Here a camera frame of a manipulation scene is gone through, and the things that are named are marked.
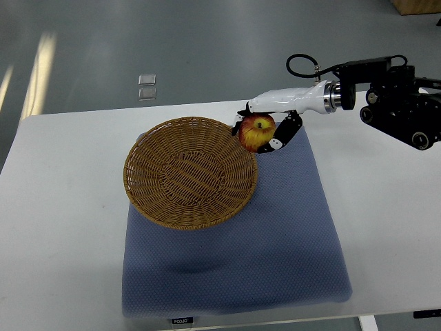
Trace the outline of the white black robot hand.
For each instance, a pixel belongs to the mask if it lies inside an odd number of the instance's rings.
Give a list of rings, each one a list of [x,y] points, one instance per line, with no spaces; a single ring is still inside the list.
[[[273,152],[285,147],[302,127],[300,115],[307,110],[329,114],[340,107],[340,84],[321,81],[310,88],[288,88],[271,90],[251,99],[244,110],[239,110],[232,128],[238,136],[239,127],[245,117],[263,113],[273,117],[276,131],[271,140],[255,153]]]

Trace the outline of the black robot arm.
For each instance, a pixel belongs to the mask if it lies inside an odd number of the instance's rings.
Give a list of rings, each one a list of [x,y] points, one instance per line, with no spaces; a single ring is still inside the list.
[[[368,83],[366,106],[360,109],[363,123],[417,150],[440,141],[440,80],[416,77],[415,68],[401,54],[350,61],[321,70],[307,54],[293,54],[287,71],[300,78],[319,81],[328,72],[338,82],[325,85],[324,104],[352,110],[356,85]]]

